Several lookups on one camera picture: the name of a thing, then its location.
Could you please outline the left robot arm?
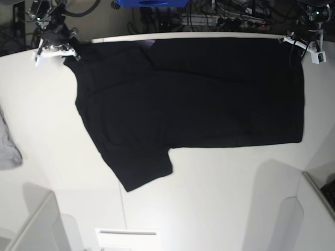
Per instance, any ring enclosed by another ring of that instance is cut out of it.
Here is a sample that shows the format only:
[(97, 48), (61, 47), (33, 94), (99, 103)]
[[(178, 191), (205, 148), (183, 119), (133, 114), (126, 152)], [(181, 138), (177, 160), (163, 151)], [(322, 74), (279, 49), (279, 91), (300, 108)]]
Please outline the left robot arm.
[(325, 63), (323, 39), (326, 31), (322, 26), (331, 24), (334, 19), (334, 1), (296, 1), (295, 6), (296, 14), (290, 17), (294, 25), (278, 42), (301, 48), (301, 59), (308, 52), (314, 64)]

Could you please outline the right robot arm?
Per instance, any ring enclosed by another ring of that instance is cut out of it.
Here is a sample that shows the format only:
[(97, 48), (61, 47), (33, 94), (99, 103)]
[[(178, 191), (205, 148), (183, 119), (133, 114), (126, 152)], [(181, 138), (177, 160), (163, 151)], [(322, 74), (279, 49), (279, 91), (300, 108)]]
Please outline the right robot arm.
[(65, 23), (67, 17), (81, 18), (96, 9), (100, 1), (82, 13), (66, 10), (67, 1), (33, 1), (28, 12), (30, 21), (37, 25), (37, 48), (33, 50), (32, 59), (38, 65), (43, 59), (55, 57), (73, 57), (80, 60), (76, 50), (78, 40), (77, 28), (69, 29)]

